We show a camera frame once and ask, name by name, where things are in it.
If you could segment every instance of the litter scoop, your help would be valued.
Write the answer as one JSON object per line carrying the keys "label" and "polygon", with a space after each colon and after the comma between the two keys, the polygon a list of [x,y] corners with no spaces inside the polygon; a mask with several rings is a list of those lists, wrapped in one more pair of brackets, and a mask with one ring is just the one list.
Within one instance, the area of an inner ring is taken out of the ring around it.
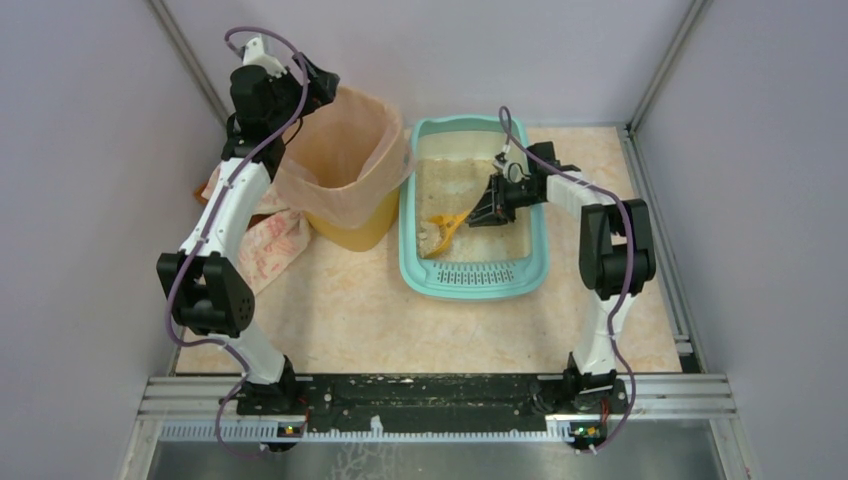
{"label": "litter scoop", "polygon": [[436,224],[439,227],[439,235],[442,243],[439,244],[432,252],[428,253],[424,258],[436,258],[443,254],[450,247],[453,240],[453,234],[456,229],[465,221],[465,218],[471,210],[466,210],[457,215],[436,215],[427,219],[428,222]]}

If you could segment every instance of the trash bag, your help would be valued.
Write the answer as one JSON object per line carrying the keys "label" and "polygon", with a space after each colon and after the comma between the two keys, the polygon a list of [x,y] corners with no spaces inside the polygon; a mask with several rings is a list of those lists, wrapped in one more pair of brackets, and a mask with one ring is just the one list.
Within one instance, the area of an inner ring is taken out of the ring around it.
{"label": "trash bag", "polygon": [[[287,131],[283,138],[289,137]],[[274,187],[290,207],[341,229],[357,229],[369,222],[387,195],[396,195],[414,169],[400,112],[339,87],[333,103],[303,118],[286,147]]]}

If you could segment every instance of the wall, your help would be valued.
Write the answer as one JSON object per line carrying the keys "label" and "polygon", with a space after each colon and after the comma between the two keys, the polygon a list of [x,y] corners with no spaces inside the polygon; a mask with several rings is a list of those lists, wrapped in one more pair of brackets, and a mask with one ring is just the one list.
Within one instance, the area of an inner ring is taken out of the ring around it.
{"label": "wall", "polygon": [[220,126],[141,0],[0,15],[0,478],[112,478]]}
{"label": "wall", "polygon": [[563,124],[628,120],[690,2],[165,3],[228,105],[233,60],[221,32],[248,24],[276,29],[344,83],[399,105],[410,122],[496,115],[506,103],[529,124]]}
{"label": "wall", "polygon": [[764,478],[844,478],[848,3],[715,2],[638,134]]}

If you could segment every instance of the purple hose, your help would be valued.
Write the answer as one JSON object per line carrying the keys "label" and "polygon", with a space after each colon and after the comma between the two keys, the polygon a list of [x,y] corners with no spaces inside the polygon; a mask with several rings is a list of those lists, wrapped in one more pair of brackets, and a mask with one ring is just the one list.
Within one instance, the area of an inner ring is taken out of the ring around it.
{"label": "purple hose", "polygon": [[604,443],[596,447],[594,451],[583,450],[583,452],[585,453],[599,453],[604,448],[606,448],[606,446],[609,445],[613,441],[613,439],[615,439],[615,437],[618,436],[618,433],[621,431],[621,428],[624,426],[624,423],[627,422],[628,418],[630,418],[630,414],[631,412],[633,412],[633,405],[636,403],[636,379],[633,377],[633,369],[630,368],[630,364],[627,363],[627,360],[624,359],[624,356],[621,355],[621,351],[618,349],[618,343],[615,340],[615,330],[613,328],[612,323],[615,314],[618,313],[619,310],[621,310],[621,306],[624,304],[626,295],[630,291],[630,282],[633,280],[633,229],[630,226],[630,215],[627,213],[627,208],[624,206],[624,203],[621,201],[620,198],[618,198],[618,195],[616,195],[615,193],[605,188],[601,188],[597,185],[589,183],[585,180],[571,176],[565,172],[557,170],[551,165],[548,165],[544,160],[534,155],[533,152],[531,152],[524,145],[522,145],[521,141],[515,138],[515,135],[513,135],[512,133],[512,114],[509,112],[509,108],[507,108],[506,105],[501,106],[501,108],[498,109],[498,120],[500,120],[501,128],[503,129],[504,133],[506,133],[507,143],[509,143],[510,141],[514,143],[519,150],[521,150],[522,152],[524,152],[525,155],[527,155],[527,158],[532,159],[534,162],[536,162],[538,166],[544,168],[551,174],[559,175],[578,185],[582,185],[588,188],[589,190],[600,193],[601,195],[606,195],[607,197],[612,199],[613,202],[615,202],[615,206],[618,208],[619,213],[621,213],[621,220],[624,223],[624,236],[627,239],[627,263],[624,269],[624,284],[621,287],[621,295],[619,295],[618,300],[615,302],[615,305],[612,307],[612,310],[610,310],[609,316],[607,317],[607,331],[609,332],[610,343],[612,344],[612,352],[613,354],[615,354],[615,358],[617,358],[618,361],[621,362],[622,365],[624,365],[624,369],[627,371],[627,375],[630,377],[630,399],[627,402],[627,408],[624,410],[624,415],[621,416],[621,421],[618,422],[618,425],[615,426],[612,433],[609,434]]}
{"label": "purple hose", "polygon": [[309,82],[309,79],[306,75],[306,61],[303,57],[303,54],[300,53],[300,51],[295,48],[295,46],[292,45],[291,42],[268,29],[261,27],[235,27],[227,30],[227,33],[224,35],[224,41],[227,43],[227,46],[230,48],[230,50],[235,52],[235,54],[238,56],[241,56],[241,53],[239,49],[236,48],[235,45],[232,44],[232,42],[230,42],[230,37],[236,33],[241,32],[252,32],[267,35],[288,47],[294,54],[294,57],[297,60],[297,64],[300,67],[301,84],[303,85],[303,91],[300,94],[300,102],[297,104],[297,108],[295,108],[292,117],[286,123],[284,123],[282,127],[280,127],[276,132],[269,135],[268,138],[263,140],[262,143],[257,145],[253,150],[250,151],[250,153],[247,154],[247,156],[244,157],[244,159],[238,164],[238,166],[236,166],[236,168],[230,174],[229,178],[227,178],[226,184],[221,189],[221,193],[218,195],[218,198],[215,199],[215,203],[212,204],[212,209],[209,211],[209,216],[206,217],[206,223],[204,223],[203,227],[201,228],[200,239],[188,253],[182,265],[180,265],[179,270],[177,270],[177,275],[174,278],[174,283],[171,285],[171,290],[168,292],[168,300],[165,306],[165,331],[168,333],[168,337],[171,339],[171,341],[177,344],[177,346],[179,347],[188,348],[196,347],[198,345],[218,345],[223,347],[224,350],[226,350],[230,355],[232,355],[234,359],[236,359],[239,364],[241,364],[242,368],[244,369],[244,374],[242,375],[241,379],[233,386],[233,388],[230,389],[227,395],[224,396],[223,400],[221,400],[221,406],[218,407],[218,412],[215,415],[215,437],[218,439],[218,443],[220,443],[221,446],[224,447],[225,450],[227,450],[227,452],[239,458],[253,460],[259,458],[259,455],[245,455],[243,453],[237,452],[231,449],[221,437],[221,417],[224,415],[224,407],[227,405],[227,403],[229,403],[230,400],[233,399],[236,393],[241,390],[241,387],[247,381],[247,376],[250,374],[250,365],[247,364],[247,361],[244,359],[244,357],[241,356],[241,354],[239,354],[233,347],[227,345],[227,343],[223,340],[215,338],[205,338],[201,340],[195,340],[193,342],[186,342],[185,340],[181,339],[176,334],[176,332],[174,332],[174,327],[171,323],[171,312],[173,311],[174,303],[176,302],[177,289],[183,282],[183,279],[186,276],[186,272],[188,272],[188,267],[197,257],[197,253],[203,247],[204,242],[208,242],[208,240],[206,239],[209,236],[209,231],[212,229],[212,224],[215,221],[215,217],[218,216],[218,211],[221,209],[221,205],[223,205],[224,197],[227,195],[227,192],[230,189],[229,185],[231,185],[236,180],[239,173],[241,173],[241,171],[244,170],[247,164],[249,164],[251,160],[253,160],[253,157],[255,157],[260,151],[262,151],[263,148],[267,147],[269,143],[273,142],[274,139],[279,138],[279,136],[282,135],[287,128],[294,124],[298,117],[300,117],[300,112],[303,111],[303,107],[306,105],[306,98],[308,96],[307,83]]}

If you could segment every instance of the purple cable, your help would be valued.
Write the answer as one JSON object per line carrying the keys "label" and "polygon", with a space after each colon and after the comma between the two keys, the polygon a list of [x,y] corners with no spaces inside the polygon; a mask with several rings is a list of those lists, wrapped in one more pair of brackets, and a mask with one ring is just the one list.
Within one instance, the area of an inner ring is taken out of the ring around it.
{"label": "purple cable", "polygon": [[537,157],[530,150],[528,150],[521,142],[515,138],[515,135],[512,133],[512,114],[509,112],[509,108],[506,105],[501,106],[498,109],[498,120],[501,123],[501,128],[504,133],[506,133],[507,144],[511,141],[521,150],[527,158],[532,159],[536,164],[551,174],[556,174],[561,177],[564,177],[566,180],[570,180],[578,185],[584,186],[593,192],[600,193],[601,195],[606,195],[613,202],[615,202],[615,206],[618,208],[619,213],[621,213],[621,220],[624,223],[624,236],[627,239],[627,263],[624,268],[624,284],[621,287],[621,294],[618,296],[618,300],[615,302],[615,305],[610,310],[609,316],[607,316],[607,331],[610,336],[610,344],[612,344],[612,352],[615,355],[615,358],[624,365],[624,369],[627,371],[627,375],[630,377],[630,400],[627,402],[627,408],[624,410],[624,415],[621,416],[621,421],[618,422],[618,425],[615,426],[612,433],[609,434],[604,443],[600,444],[592,450],[582,450],[584,453],[600,453],[607,445],[609,445],[615,437],[618,436],[618,433],[621,431],[621,428],[624,426],[624,423],[627,422],[627,419],[630,418],[630,413],[633,412],[633,405],[636,403],[636,379],[633,376],[633,369],[630,367],[630,364],[627,363],[627,360],[624,359],[624,356],[621,355],[621,351],[618,349],[618,343],[615,340],[615,330],[613,328],[613,318],[615,314],[621,310],[621,306],[624,305],[624,300],[627,296],[627,293],[630,291],[630,282],[633,280],[633,229],[630,226],[630,215],[627,213],[627,208],[624,206],[624,203],[618,198],[618,195],[615,193],[601,188],[597,185],[589,183],[580,178],[571,176],[565,172],[561,172],[556,168],[548,165],[544,160]]}
{"label": "purple cable", "polygon": [[217,217],[218,211],[221,209],[221,205],[223,205],[224,197],[227,195],[227,192],[230,189],[229,185],[232,185],[232,183],[238,177],[239,173],[241,173],[241,171],[244,170],[244,168],[251,162],[251,160],[253,160],[253,157],[255,157],[260,151],[262,151],[263,148],[267,147],[269,143],[273,142],[274,139],[282,135],[287,128],[294,124],[298,117],[300,117],[300,112],[303,111],[303,107],[306,105],[306,98],[308,96],[307,83],[309,82],[309,79],[306,75],[306,60],[304,59],[303,54],[300,53],[300,51],[295,48],[295,46],[292,45],[291,42],[281,37],[280,35],[272,32],[271,30],[261,27],[235,27],[227,30],[227,33],[224,35],[224,41],[227,43],[227,46],[230,48],[230,50],[232,50],[239,57],[241,57],[241,52],[238,48],[235,47],[235,45],[232,44],[232,42],[230,42],[230,37],[236,33],[241,32],[252,32],[267,35],[288,47],[294,54],[294,57],[297,60],[298,67],[300,67],[301,84],[303,85],[303,91],[300,95],[300,102],[297,104],[297,108],[295,108],[292,117],[286,123],[284,123],[282,127],[280,127],[276,132],[269,135],[268,138],[263,140],[253,150],[251,150],[250,153],[247,154],[247,156],[244,157],[244,159],[233,170],[233,173],[231,173],[230,176],[227,178],[226,185],[224,185],[224,187],[221,189],[221,193],[220,195],[218,195],[218,198],[215,199],[215,203],[212,204],[212,208],[209,211],[209,216],[206,217],[206,223],[203,224],[203,228],[200,231],[200,239],[198,239],[197,243],[186,256],[186,259],[183,261],[182,265],[180,265],[179,270],[177,270],[177,275],[176,277],[174,277],[174,283],[171,285],[171,290],[168,292],[168,300],[165,306],[165,331],[168,333],[168,337],[171,339],[171,341],[177,344],[177,346],[179,347],[188,348],[196,347],[198,345],[218,345],[220,347],[223,347],[224,350],[226,350],[239,364],[241,364],[242,368],[244,369],[244,374],[242,375],[241,379],[233,386],[233,388],[230,389],[227,395],[224,396],[223,400],[221,400],[221,406],[218,407],[218,412],[215,415],[215,438],[218,439],[218,443],[220,443],[221,446],[224,447],[224,449],[230,454],[243,459],[255,460],[260,458],[259,455],[245,455],[243,453],[237,452],[231,449],[221,437],[221,417],[224,415],[224,407],[227,405],[227,403],[230,402],[230,400],[233,399],[233,397],[238,393],[238,391],[241,390],[241,387],[247,381],[247,376],[250,374],[250,365],[247,364],[247,361],[244,359],[244,357],[241,356],[241,354],[239,354],[230,345],[227,345],[227,343],[223,340],[205,338],[201,340],[195,340],[193,342],[186,342],[185,340],[181,339],[176,334],[176,332],[174,332],[174,327],[171,323],[171,312],[173,311],[174,303],[176,302],[177,288],[183,282],[183,279],[186,276],[186,272],[188,272],[188,267],[194,261],[195,257],[197,257],[197,253],[200,251],[203,244],[205,242],[208,242],[208,240],[206,239],[209,236],[209,231],[212,229],[212,224],[215,221],[215,217]]}

